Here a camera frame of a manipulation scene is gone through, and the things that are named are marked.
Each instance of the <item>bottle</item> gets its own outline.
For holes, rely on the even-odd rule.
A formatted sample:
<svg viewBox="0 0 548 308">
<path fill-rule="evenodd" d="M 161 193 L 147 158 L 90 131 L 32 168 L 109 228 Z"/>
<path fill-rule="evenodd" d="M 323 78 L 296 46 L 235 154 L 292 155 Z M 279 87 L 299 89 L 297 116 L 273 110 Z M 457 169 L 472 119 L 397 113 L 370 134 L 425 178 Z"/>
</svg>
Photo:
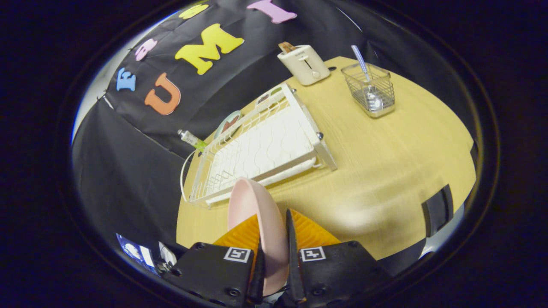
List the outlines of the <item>bottle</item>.
<svg viewBox="0 0 548 308">
<path fill-rule="evenodd" d="M 196 136 L 192 135 L 188 130 L 179 129 L 177 133 L 181 136 L 181 140 L 195 147 L 198 151 L 203 152 L 207 146 L 207 143 L 198 139 Z"/>
</svg>

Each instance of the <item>wire dish rack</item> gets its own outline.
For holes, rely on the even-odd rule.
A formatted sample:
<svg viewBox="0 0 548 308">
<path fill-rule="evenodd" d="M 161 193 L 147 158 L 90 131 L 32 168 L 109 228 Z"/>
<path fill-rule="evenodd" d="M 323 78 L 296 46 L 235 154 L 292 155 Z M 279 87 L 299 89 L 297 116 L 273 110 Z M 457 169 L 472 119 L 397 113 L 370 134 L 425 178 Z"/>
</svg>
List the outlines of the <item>wire dish rack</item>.
<svg viewBox="0 0 548 308">
<path fill-rule="evenodd" d="M 387 70 L 369 63 L 366 68 L 368 76 L 359 64 L 344 67 L 341 72 L 356 102 L 367 115 L 378 118 L 395 109 L 394 86 Z"/>
<path fill-rule="evenodd" d="M 211 208 L 212 203 L 230 198 L 241 176 L 266 186 L 323 164 L 336 170 L 323 134 L 287 84 L 272 88 L 255 104 L 253 111 L 205 147 L 191 203 L 205 201 Z"/>
</svg>

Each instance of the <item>blue spoon handle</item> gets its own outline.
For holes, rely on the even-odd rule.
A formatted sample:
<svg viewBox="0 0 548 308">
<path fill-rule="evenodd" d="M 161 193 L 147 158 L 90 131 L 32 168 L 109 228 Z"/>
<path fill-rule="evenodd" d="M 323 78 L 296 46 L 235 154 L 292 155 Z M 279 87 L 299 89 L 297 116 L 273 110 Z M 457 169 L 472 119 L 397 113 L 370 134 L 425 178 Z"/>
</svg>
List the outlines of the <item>blue spoon handle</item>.
<svg viewBox="0 0 548 308">
<path fill-rule="evenodd" d="M 351 47 L 352 47 L 352 51 L 353 51 L 354 54 L 356 55 L 356 59 L 358 59 L 359 65 L 360 65 L 360 67 L 362 68 L 363 73 L 366 74 L 367 82 L 370 82 L 369 74 L 367 73 L 366 62 L 363 61 L 362 54 L 359 53 L 358 46 L 352 45 Z"/>
</svg>

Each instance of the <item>pink plate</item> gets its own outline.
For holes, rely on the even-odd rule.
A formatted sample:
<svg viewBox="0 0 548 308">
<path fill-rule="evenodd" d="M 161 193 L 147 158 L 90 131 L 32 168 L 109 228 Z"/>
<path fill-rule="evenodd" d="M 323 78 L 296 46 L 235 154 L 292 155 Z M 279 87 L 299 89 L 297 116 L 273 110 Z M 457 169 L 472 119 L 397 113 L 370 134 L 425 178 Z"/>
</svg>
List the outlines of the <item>pink plate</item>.
<svg viewBox="0 0 548 308">
<path fill-rule="evenodd" d="M 265 254 L 263 295 L 280 290 L 288 277 L 289 252 L 286 228 L 278 205 L 259 183 L 239 178 L 229 201 L 229 230 L 257 214 L 261 247 Z"/>
</svg>

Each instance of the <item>yellow letter m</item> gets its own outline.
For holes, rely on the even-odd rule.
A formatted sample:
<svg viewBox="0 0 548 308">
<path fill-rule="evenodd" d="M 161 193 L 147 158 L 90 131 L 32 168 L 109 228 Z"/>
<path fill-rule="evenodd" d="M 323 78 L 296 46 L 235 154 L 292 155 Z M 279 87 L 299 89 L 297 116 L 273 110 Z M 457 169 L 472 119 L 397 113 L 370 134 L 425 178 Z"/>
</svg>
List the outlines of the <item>yellow letter m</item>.
<svg viewBox="0 0 548 308">
<path fill-rule="evenodd" d="M 203 75 L 212 66 L 213 62 L 204 61 L 201 58 L 219 60 L 221 52 L 227 54 L 243 44 L 243 38 L 236 38 L 221 29 L 220 24 L 211 25 L 202 31 L 203 45 L 184 45 L 175 54 L 175 59 L 185 59 L 198 69 L 198 75 Z"/>
</svg>

